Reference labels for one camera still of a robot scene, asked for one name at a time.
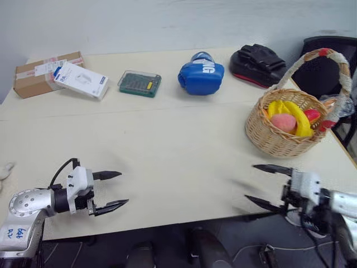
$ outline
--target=chair backrest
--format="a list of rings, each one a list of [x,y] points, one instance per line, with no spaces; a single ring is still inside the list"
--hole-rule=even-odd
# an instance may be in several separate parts
[[[357,67],[357,39],[343,36],[316,36],[304,40],[301,55],[327,47],[342,53],[350,64],[353,75]],[[332,60],[319,57],[305,63],[293,75],[294,81],[305,92],[316,98],[324,94],[339,94],[339,67]]]

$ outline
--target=basket handle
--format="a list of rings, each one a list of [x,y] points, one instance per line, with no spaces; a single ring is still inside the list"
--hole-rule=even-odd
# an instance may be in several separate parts
[[[349,63],[346,60],[345,56],[342,55],[341,53],[336,52],[333,49],[327,49],[327,48],[321,48],[321,49],[316,49],[313,51],[310,51],[306,54],[304,54],[300,59],[295,62],[289,70],[285,73],[283,78],[279,81],[279,83],[274,87],[274,89],[282,89],[282,87],[285,85],[287,80],[291,78],[291,76],[300,68],[301,65],[303,65],[305,62],[313,60],[317,57],[322,57],[325,56],[334,62],[336,62],[339,65],[339,82],[342,86],[341,92],[339,97],[336,100],[336,103],[334,105],[334,109],[327,115],[326,119],[322,121],[322,124],[320,126],[320,131],[324,132],[328,128],[331,128],[335,125],[335,123],[339,120],[339,114],[340,111],[346,102],[346,100],[350,97],[351,93],[351,87],[352,87],[352,82],[351,82],[351,75],[350,75],[350,67]]]

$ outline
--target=white wall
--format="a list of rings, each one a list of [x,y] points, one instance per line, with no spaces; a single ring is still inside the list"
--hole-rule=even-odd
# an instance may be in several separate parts
[[[259,43],[290,64],[306,37],[357,36],[356,2],[2,0],[0,102],[15,66],[76,50],[103,54]]]

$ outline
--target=wicker basket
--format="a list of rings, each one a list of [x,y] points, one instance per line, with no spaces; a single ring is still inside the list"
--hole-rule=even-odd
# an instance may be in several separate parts
[[[327,114],[325,106],[315,97],[296,89],[282,89],[286,81],[304,62],[319,56],[327,56],[328,58],[333,59],[338,63],[340,68],[340,84],[342,85],[342,90],[339,95],[339,100],[337,101],[338,104],[329,114]],[[259,99],[247,119],[245,130],[249,139],[267,154],[280,158],[298,156],[320,142],[326,135],[326,128],[332,127],[334,123],[338,121],[338,114],[341,110],[341,106],[346,98],[349,97],[350,92],[350,70],[348,62],[343,55],[332,49],[314,50],[306,53],[294,63],[294,65],[285,73],[281,81],[277,85],[271,86],[264,96]],[[321,113],[319,120],[311,126],[311,128],[315,130],[312,137],[298,137],[281,131],[279,128],[271,124],[270,120],[264,115],[263,109],[267,109],[270,102],[278,99],[292,101],[302,110],[313,108]]]

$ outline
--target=plastic bag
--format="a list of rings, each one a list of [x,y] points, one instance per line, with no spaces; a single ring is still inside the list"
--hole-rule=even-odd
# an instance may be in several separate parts
[[[338,96],[339,94],[321,96],[320,102],[325,105],[329,113],[333,110]],[[353,100],[351,98],[346,98],[344,104],[341,107],[341,111],[339,112],[339,117],[341,118],[350,116],[351,114],[354,114],[354,112],[355,106],[353,104]]]

